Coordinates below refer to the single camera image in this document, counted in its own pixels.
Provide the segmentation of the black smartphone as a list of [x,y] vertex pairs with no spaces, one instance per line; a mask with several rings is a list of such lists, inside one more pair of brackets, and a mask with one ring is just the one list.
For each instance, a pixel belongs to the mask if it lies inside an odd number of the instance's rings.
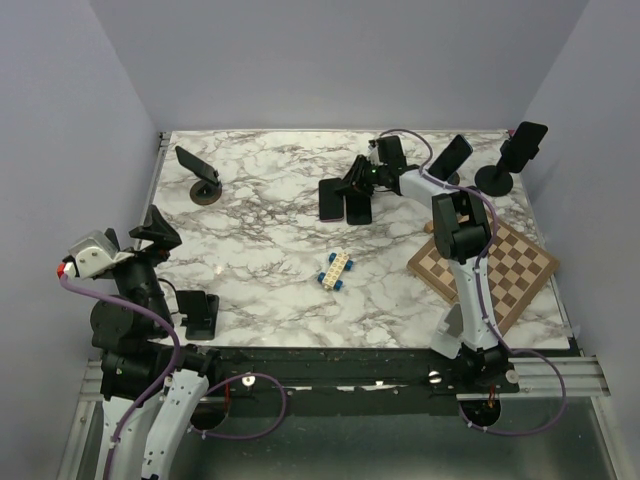
[[362,226],[372,223],[371,198],[367,195],[346,195],[346,221],[348,225]]

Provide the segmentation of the blue-edged phone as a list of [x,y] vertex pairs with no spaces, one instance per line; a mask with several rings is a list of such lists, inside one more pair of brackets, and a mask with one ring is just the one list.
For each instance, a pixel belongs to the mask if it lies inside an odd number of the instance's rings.
[[428,168],[428,173],[436,179],[446,181],[472,154],[473,147],[463,135],[458,134]]

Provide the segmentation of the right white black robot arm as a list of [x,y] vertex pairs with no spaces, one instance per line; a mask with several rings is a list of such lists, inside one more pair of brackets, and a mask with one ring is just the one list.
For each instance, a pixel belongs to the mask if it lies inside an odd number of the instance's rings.
[[370,199],[384,187],[431,208],[433,240],[453,273],[458,301],[446,313],[431,349],[456,363],[457,375],[469,390],[480,392],[506,373],[509,349],[498,331],[489,286],[490,246],[497,221],[491,203],[469,187],[450,182],[473,148],[457,135],[432,164],[410,165],[396,135],[369,142],[369,152],[356,157],[337,187],[347,199]]

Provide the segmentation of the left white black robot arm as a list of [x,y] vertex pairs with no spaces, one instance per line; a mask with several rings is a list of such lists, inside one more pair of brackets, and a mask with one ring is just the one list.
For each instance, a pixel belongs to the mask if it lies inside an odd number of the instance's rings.
[[181,345],[173,328],[163,329],[141,312],[172,321],[155,268],[180,245],[179,234],[156,206],[129,234],[148,246],[121,250],[113,230],[100,235],[109,256],[122,259],[101,272],[117,292],[98,301],[90,316],[92,344],[102,352],[104,398],[96,476],[166,479],[200,398],[220,387],[222,372],[215,353]]

